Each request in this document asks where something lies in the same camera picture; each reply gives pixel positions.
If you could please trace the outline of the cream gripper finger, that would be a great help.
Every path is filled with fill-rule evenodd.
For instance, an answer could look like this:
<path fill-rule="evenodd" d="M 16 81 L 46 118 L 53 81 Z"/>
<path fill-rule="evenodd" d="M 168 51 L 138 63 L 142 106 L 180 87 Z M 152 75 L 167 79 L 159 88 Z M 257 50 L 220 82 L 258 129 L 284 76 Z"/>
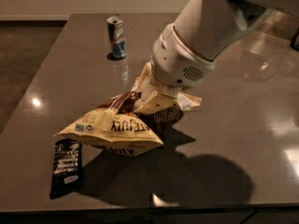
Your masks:
<path fill-rule="evenodd" d="M 178 100 L 181 88 L 164 85 L 156 80 L 151 80 L 148 87 L 135 101 L 134 112 L 137 114 L 150 115 L 174 105 Z"/>
<path fill-rule="evenodd" d="M 131 91 L 143 92 L 150 84 L 151 78 L 151 62 L 144 65 L 142 72 L 139 77 L 135 79 L 134 86 Z"/>

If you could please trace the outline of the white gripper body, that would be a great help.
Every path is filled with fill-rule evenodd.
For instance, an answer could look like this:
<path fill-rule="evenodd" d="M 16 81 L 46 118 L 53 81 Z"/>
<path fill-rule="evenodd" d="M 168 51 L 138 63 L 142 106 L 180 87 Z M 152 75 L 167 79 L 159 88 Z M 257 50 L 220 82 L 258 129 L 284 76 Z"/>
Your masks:
<path fill-rule="evenodd" d="M 151 59 L 159 82 L 183 89 L 197 87 L 215 68 L 214 62 L 202 59 L 180 40 L 173 23 L 155 41 Z"/>

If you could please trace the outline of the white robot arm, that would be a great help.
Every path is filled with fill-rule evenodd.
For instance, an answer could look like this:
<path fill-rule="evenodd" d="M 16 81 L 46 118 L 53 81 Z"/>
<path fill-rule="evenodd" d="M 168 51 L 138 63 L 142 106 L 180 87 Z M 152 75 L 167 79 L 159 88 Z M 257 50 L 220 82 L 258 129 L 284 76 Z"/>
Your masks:
<path fill-rule="evenodd" d="M 198 86 L 217 58 L 278 10 L 299 17 L 299 0 L 190 0 L 167 25 L 136 80 L 134 111 L 152 114 L 170 107 L 182 90 Z"/>

